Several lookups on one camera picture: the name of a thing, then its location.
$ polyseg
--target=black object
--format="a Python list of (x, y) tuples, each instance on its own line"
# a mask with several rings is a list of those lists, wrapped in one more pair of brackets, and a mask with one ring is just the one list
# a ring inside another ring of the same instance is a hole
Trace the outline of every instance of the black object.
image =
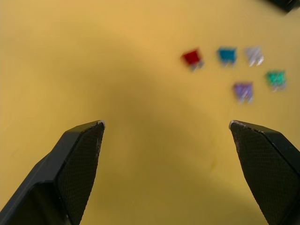
[(0, 212), (0, 225), (79, 225), (96, 176), (105, 125), (66, 131)]
[(293, 8), (300, 6), (299, 0), (270, 0), (270, 1), (286, 12), (290, 12)]
[(300, 224), (300, 152), (279, 132), (229, 125), (250, 190), (269, 225)]

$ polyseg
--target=yellow surface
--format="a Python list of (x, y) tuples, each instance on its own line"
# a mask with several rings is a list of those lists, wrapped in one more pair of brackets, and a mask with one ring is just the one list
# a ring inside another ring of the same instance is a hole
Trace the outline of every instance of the yellow surface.
[[(0, 208), (61, 134), (105, 120), (82, 225), (265, 225), (244, 180), (230, 120), (300, 147), (300, 11), (259, 0), (1, 2)], [(221, 45), (237, 46), (222, 68)], [(243, 48), (261, 45), (248, 67)], [(205, 68), (180, 56), (199, 46)], [(287, 90), (264, 74), (286, 69)], [(253, 81), (251, 105), (231, 87)]]

